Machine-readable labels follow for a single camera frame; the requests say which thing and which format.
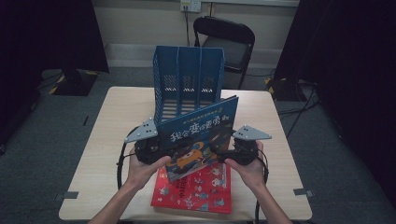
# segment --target black folding chair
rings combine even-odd
[[[200,17],[194,21],[195,47],[223,48],[224,70],[241,74],[238,90],[241,89],[248,69],[255,36],[242,23],[226,21],[215,17]],[[206,35],[204,44],[200,44],[198,34]]]

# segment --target table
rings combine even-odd
[[[268,188],[291,219],[307,220],[312,211],[305,195],[294,194],[303,187],[294,159],[276,113],[271,95],[266,91],[226,91],[221,97],[239,96],[234,128],[248,124],[273,136],[263,140],[269,162]],[[98,213],[116,193],[116,170],[123,140],[133,127],[154,115],[154,89],[137,87],[110,88],[91,136],[84,149],[68,191],[77,191],[76,199],[64,199],[59,212],[63,220],[88,220]],[[129,144],[126,151],[133,147]],[[128,162],[123,165],[126,179]],[[137,192],[121,219],[151,221],[253,220],[256,198],[239,174],[232,170],[233,212],[230,215],[151,207],[156,175]]]

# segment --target human hand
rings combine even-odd
[[[257,148],[261,151],[259,152],[259,158],[262,160],[262,152],[263,152],[263,144],[261,141],[257,141]],[[245,185],[250,189],[259,188],[264,183],[264,174],[263,174],[263,166],[262,163],[258,160],[254,160],[248,165],[240,165],[238,162],[232,159],[226,159],[224,161],[226,164],[230,165],[231,168],[235,169],[238,174],[241,175],[242,180]]]
[[[165,166],[170,160],[171,158],[169,156],[164,156],[151,165],[147,165],[139,161],[136,155],[130,156],[128,177],[125,183],[132,185],[132,187],[137,190],[142,189],[149,182],[151,176],[157,172],[159,168]]]

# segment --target children's book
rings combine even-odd
[[[151,206],[230,214],[231,168],[212,163],[169,183],[166,169],[159,169]]]
[[[217,162],[211,148],[228,150],[238,97],[193,110],[157,126],[162,148],[176,148],[165,165],[169,182]]]

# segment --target metal bracket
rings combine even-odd
[[[314,193],[314,191],[313,191],[312,189],[310,189],[310,190],[305,190],[305,189],[294,189],[293,191],[294,191],[294,195],[295,195],[295,196],[298,196],[298,195],[306,195],[307,198],[310,198],[310,197],[314,197],[314,196],[315,196],[315,193]]]
[[[241,140],[260,140],[271,139],[272,135],[259,131],[245,124],[233,134],[233,137]]]
[[[142,125],[140,125],[134,132],[129,134],[125,138],[125,143],[130,143],[138,140],[155,137],[158,135],[157,127],[155,126],[154,120],[149,118]]]
[[[78,196],[77,191],[67,191],[64,194],[57,194],[53,199],[56,202],[62,202],[64,199],[76,199]]]

